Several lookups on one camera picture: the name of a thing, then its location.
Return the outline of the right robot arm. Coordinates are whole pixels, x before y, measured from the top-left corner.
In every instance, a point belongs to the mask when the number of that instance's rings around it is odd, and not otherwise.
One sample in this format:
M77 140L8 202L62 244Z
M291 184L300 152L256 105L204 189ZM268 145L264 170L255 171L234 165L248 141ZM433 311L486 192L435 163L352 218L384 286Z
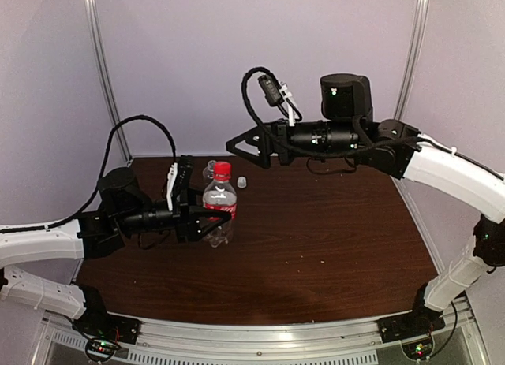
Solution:
M400 338L431 333L453 300L483 274L504 264L504 177L396 119L373 119L368 77L335 73L320 78L320 121L305 122L285 84L264 67L241 82L255 127L226 149L267 169L271 156L289 165L297 157L341 158L354 171L368 166L388 176L439 190L478 210L480 219L463 253L417 291L412 310L378 322L381 333Z

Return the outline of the small cola bottle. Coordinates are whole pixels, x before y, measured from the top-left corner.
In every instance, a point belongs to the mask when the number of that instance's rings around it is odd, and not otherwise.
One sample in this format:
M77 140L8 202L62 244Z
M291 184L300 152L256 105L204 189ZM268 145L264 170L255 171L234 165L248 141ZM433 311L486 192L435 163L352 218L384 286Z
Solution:
M204 189L203 205L206 209L226 212L227 222L220 223L205 240L213 247L228 244L233 237L233 223L236 216L238 196L230 183L232 166L229 162L217 161L212 168L212 180Z

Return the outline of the large clear plastic bottle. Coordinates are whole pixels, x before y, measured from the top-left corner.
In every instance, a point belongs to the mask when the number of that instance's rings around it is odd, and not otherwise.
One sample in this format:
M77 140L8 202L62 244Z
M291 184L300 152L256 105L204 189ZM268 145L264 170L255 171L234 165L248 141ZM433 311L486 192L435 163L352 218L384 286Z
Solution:
M216 160L209 160L202 172L204 185L210 184L214 179L214 167Z

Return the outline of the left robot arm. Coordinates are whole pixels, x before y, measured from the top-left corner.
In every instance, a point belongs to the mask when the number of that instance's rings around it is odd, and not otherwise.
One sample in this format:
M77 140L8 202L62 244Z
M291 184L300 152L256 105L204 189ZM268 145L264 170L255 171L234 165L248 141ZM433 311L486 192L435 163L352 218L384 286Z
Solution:
M1 298L52 311L78 328L105 337L114 318L99 291L62 285L23 275L19 263L48 259L101 259L125 246L133 235L175 231L178 241L197 242L230 222L234 212L199 203L200 192L190 188L190 166L172 165L166 178L166 196L153 200L144 193L129 167L111 170L98 181L101 204L65 221L1 228Z

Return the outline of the white bottle cap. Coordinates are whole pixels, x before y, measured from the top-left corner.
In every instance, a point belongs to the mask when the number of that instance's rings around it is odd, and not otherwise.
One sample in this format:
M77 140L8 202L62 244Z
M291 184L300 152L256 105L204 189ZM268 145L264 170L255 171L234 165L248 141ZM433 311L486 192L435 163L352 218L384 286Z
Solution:
M247 187L247 179L246 177L240 176L237 178L237 187L240 189L246 188Z

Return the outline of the red cola bottle cap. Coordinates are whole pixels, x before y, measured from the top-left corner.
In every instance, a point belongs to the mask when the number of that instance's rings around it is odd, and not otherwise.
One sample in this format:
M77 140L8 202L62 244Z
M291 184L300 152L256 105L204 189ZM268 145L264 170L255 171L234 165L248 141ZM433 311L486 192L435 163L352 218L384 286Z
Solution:
M216 162L213 167L213 178L217 181L227 181L231 178L231 170L229 162Z

